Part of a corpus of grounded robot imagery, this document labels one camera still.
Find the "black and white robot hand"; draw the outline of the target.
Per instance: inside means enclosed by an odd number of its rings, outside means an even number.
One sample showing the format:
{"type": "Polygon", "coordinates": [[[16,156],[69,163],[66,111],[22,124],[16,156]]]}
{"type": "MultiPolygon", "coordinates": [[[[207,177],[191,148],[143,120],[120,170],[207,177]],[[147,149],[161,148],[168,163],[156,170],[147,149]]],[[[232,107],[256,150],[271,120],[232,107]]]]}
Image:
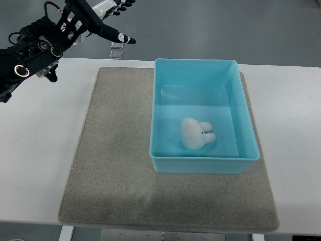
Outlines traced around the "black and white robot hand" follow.
{"type": "Polygon", "coordinates": [[[120,15],[134,3],[135,1],[101,1],[91,7],[87,1],[65,1],[63,12],[73,13],[74,16],[67,18],[61,30],[66,30],[74,22],[72,26],[75,30],[68,35],[74,41],[74,45],[80,44],[92,34],[115,43],[135,44],[134,38],[103,23],[107,17],[120,15]]]}

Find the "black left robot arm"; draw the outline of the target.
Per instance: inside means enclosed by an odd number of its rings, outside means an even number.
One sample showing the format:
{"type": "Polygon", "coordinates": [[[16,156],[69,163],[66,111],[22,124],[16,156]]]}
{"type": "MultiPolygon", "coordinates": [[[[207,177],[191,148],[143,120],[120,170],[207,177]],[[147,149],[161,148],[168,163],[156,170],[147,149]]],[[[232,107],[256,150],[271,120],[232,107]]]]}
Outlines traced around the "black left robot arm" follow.
{"type": "Polygon", "coordinates": [[[58,80],[58,60],[88,26],[84,6],[84,1],[66,1],[58,23],[44,15],[21,28],[16,43],[1,49],[1,102],[8,102],[12,92],[33,75],[58,80]]]}

